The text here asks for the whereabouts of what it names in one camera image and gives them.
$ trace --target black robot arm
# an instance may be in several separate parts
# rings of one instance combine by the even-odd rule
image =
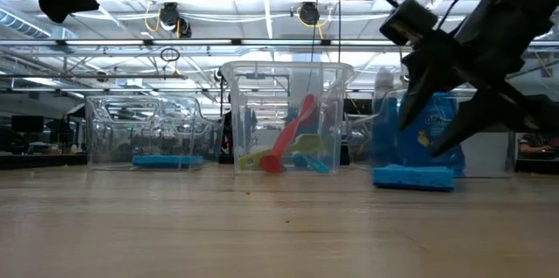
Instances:
[[[524,65],[530,42],[548,32],[559,0],[481,0],[453,32],[433,30],[438,18],[406,0],[386,20],[381,32],[397,45],[411,44],[403,58],[410,85],[400,107],[400,129],[406,128],[435,92],[466,82],[478,90],[431,146],[436,156],[497,123],[515,131],[557,132],[559,106],[547,96],[525,96],[505,78]]]

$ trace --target red plastic utensil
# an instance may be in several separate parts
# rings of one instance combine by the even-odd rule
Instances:
[[[276,143],[272,147],[272,153],[260,159],[260,168],[268,173],[281,173],[281,157],[286,152],[287,146],[293,140],[299,124],[314,115],[316,110],[316,99],[314,95],[307,94],[301,103],[299,115],[292,120],[279,133]]]

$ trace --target table surface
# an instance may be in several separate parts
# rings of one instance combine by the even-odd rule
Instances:
[[[559,178],[0,173],[0,277],[556,277]]]

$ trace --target ceiling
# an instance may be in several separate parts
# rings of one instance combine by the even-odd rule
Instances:
[[[442,16],[453,0],[418,0],[434,13]],[[40,11],[38,0],[0,0],[0,10],[8,10],[29,24],[50,32],[51,38],[80,39],[128,39],[128,38],[174,38],[169,31],[155,28],[157,11],[163,3],[179,3],[179,11],[192,28],[193,38],[307,38],[330,39],[384,39],[378,29],[390,12],[384,0],[98,0],[100,11],[77,13],[62,25],[52,22]],[[321,13],[321,31],[306,27],[297,17],[297,8],[303,2],[318,2]],[[451,30],[471,12],[479,0],[461,0],[452,9],[451,16],[443,26]],[[20,32],[0,25],[0,37],[7,39],[29,38]],[[159,48],[150,51],[139,48],[79,47],[73,52],[56,51],[53,48],[29,46],[4,47],[5,59],[12,62],[21,59],[22,69],[37,73],[60,73],[72,68],[72,73],[87,74],[104,70],[108,73],[154,74],[165,63],[159,58]],[[214,71],[223,63],[234,60],[292,61],[294,54],[317,52],[315,61],[338,61],[337,48],[314,49],[274,47],[183,47],[182,57],[176,62],[177,70],[189,77],[185,80],[144,79],[149,87],[215,87]],[[372,88],[380,67],[399,70],[401,54],[395,47],[370,50],[342,49],[341,62],[352,65],[357,74],[349,87]],[[32,59],[36,65],[30,65]],[[75,83],[76,80],[65,80]],[[96,80],[82,80],[81,87],[118,87],[110,81],[100,84]],[[200,94],[201,100],[210,99]]]

